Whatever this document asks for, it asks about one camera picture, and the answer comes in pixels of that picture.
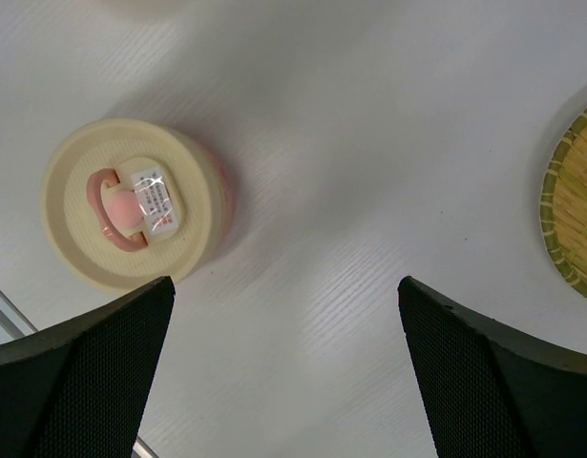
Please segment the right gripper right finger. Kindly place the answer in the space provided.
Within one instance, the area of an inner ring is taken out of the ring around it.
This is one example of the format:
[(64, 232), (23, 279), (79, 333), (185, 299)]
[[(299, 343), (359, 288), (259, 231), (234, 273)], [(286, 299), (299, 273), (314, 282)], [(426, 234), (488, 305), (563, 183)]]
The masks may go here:
[(587, 355), (403, 278), (399, 311), (440, 457), (587, 457)]

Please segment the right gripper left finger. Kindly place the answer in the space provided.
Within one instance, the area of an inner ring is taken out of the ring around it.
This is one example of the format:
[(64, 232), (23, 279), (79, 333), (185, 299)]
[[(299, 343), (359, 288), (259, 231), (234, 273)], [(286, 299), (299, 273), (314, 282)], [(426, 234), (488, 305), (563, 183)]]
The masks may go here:
[(154, 457), (139, 435), (175, 304), (161, 277), (0, 343), (0, 457)]

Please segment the cream lid pink decoration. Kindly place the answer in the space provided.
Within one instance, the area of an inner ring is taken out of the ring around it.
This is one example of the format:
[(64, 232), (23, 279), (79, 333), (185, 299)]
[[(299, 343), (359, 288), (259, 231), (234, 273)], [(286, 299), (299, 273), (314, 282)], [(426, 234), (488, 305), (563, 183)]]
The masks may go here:
[(222, 201), (200, 144), (127, 118), (68, 135), (41, 189), (54, 251), (82, 279), (117, 292), (162, 276), (179, 282), (208, 263), (219, 251)]

